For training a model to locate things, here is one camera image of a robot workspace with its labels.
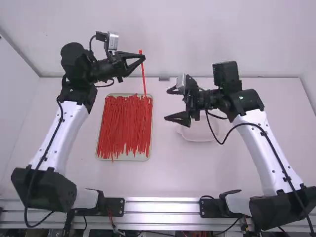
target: black cable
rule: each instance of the black cable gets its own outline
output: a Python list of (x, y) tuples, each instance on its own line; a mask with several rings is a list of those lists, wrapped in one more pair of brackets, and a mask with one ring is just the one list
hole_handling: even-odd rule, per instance
[(290, 237), (290, 235), (281, 226), (278, 226), (278, 228), (285, 234), (285, 236)]
[(207, 111), (207, 113), (208, 113), (208, 115), (211, 115), (212, 117), (217, 118), (217, 119), (221, 119), (221, 120), (226, 120), (226, 119), (228, 119), (228, 117), (221, 117), (221, 116), (212, 114), (212, 113), (210, 113), (209, 111)]
[(87, 219), (85, 218), (85, 216), (83, 216), (83, 218), (84, 218), (84, 223), (85, 223), (85, 227), (83, 229), (83, 232), (84, 232), (88, 227), (88, 223), (87, 223)]
[(112, 82), (110, 84), (107, 84), (107, 85), (97, 85), (96, 88), (100, 88), (100, 87), (108, 87), (108, 86), (111, 86), (114, 84), (114, 79), (113, 78), (110, 78), (109, 80), (111, 80)]
[(240, 217), (240, 218), (237, 218), (227, 229), (225, 229), (224, 231), (221, 231), (221, 232), (219, 232), (219, 233), (213, 234), (212, 236), (219, 236), (219, 235), (221, 235), (221, 234), (227, 232), (227, 231), (230, 230), (240, 219), (241, 219), (241, 217)]
[(34, 228), (38, 225), (40, 225), (43, 221), (45, 221), (51, 214), (54, 213), (54, 211), (50, 212), (47, 216), (45, 216), (42, 220), (40, 220), (38, 223), (36, 223), (35, 225), (30, 225), (29, 222), (28, 222), (28, 206), (29, 206), (29, 201), (30, 201), (30, 195), (31, 195), (31, 190), (32, 190), (32, 187), (33, 187), (33, 183), (34, 183), (34, 180), (35, 180), (35, 177), (36, 177), (36, 174), (37, 174), (37, 171), (38, 169), (40, 168), (40, 165), (43, 163), (43, 161), (46, 159), (46, 155), (49, 151), (49, 148), (51, 147), (51, 144), (53, 143), (53, 140), (57, 134), (57, 131), (61, 125), (61, 123), (64, 121), (64, 110), (63, 110), (63, 107), (61, 106), (61, 103), (59, 102), (59, 96), (57, 96), (56, 98), (56, 101), (57, 101), (57, 104), (59, 106), (59, 109), (60, 109), (60, 119), (59, 119), (59, 122), (57, 124), (57, 127), (53, 133), (53, 135), (51, 136), (51, 139), (48, 143), (48, 146), (46, 147), (46, 150), (43, 154), (43, 156), (40, 158), (39, 160), (39, 163), (37, 164), (34, 172), (33, 172), (33, 175), (31, 177), (31, 181), (30, 181), (30, 184), (29, 184), (29, 188), (28, 188), (28, 192), (27, 192), (27, 195), (26, 195), (26, 199), (25, 199), (25, 203), (24, 203), (24, 222), (25, 222), (25, 225), (28, 227), (28, 228)]
[(92, 40), (96, 37), (96, 35), (92, 36), (89, 41), (89, 51), (92, 52)]
[(282, 171), (283, 171), (283, 173), (284, 173), (284, 175), (285, 175), (286, 181), (289, 183), (289, 185), (290, 185), (290, 187), (291, 187), (291, 189), (292, 189), (292, 191), (293, 191), (293, 193), (294, 193), (294, 195), (295, 195), (297, 201), (299, 202), (299, 204), (300, 204), (300, 206), (301, 206), (301, 208), (302, 208), (302, 210), (303, 210), (303, 212), (304, 212), (304, 214), (305, 214), (305, 217), (306, 217), (306, 219), (307, 219), (307, 222), (308, 222), (309, 227), (310, 227), (310, 230), (311, 230), (311, 233), (310, 233), (311, 236), (315, 236), (311, 219), (310, 219), (308, 213), (306, 212), (306, 209), (305, 209), (305, 207), (304, 207), (304, 205), (303, 205), (303, 202), (302, 202), (300, 196), (298, 195), (297, 191), (295, 190), (295, 188), (294, 188), (294, 186), (293, 186), (293, 183), (292, 183), (292, 181), (291, 181), (289, 175), (287, 174), (286, 169), (284, 168), (284, 165), (283, 165), (282, 161), (280, 160), (280, 157), (278, 156), (277, 151), (276, 151), (276, 149), (274, 148), (274, 146), (273, 146), (273, 144), (272, 144), (270, 138), (268, 137), (267, 133), (265, 132), (265, 130), (264, 130), (262, 127), (260, 127), (259, 125), (255, 124), (255, 123), (243, 122), (243, 123), (237, 124), (237, 125), (235, 125), (234, 127), (232, 127), (232, 128), (228, 131), (228, 133), (226, 134), (224, 140), (223, 140), (222, 142), (220, 142), (220, 141), (217, 139), (217, 137), (216, 137), (216, 135), (214, 134), (214, 131), (213, 131), (212, 127), (211, 127), (211, 124), (210, 124), (209, 119), (208, 119), (207, 111), (205, 111), (205, 113), (206, 113), (206, 119), (207, 119), (208, 126), (209, 126), (209, 128), (210, 128), (210, 130), (211, 130), (211, 132), (212, 132), (212, 134), (213, 134), (213, 136), (214, 136), (214, 138), (215, 138), (215, 140), (216, 140), (220, 145), (223, 145), (223, 144), (226, 142), (226, 140), (227, 140), (228, 136), (230, 135), (230, 133), (231, 133), (235, 128), (238, 128), (238, 127), (240, 127), (240, 126), (250, 125), (250, 126), (253, 126), (253, 127), (258, 128), (258, 129), (261, 131), (261, 135), (263, 135), (263, 136), (267, 139), (267, 141), (268, 141), (268, 143), (269, 143), (269, 145), (270, 145), (270, 147), (271, 147), (271, 149), (272, 149), (274, 155), (276, 156), (276, 159), (277, 159), (277, 161), (278, 161), (278, 163), (279, 163), (279, 165), (280, 165), (280, 167), (281, 167), (281, 169), (282, 169)]
[(201, 196), (199, 199), (201, 200), (202, 198), (215, 199), (215, 198), (213, 198), (213, 197), (212, 197), (212, 196), (210, 196), (210, 195), (204, 195), (204, 196)]

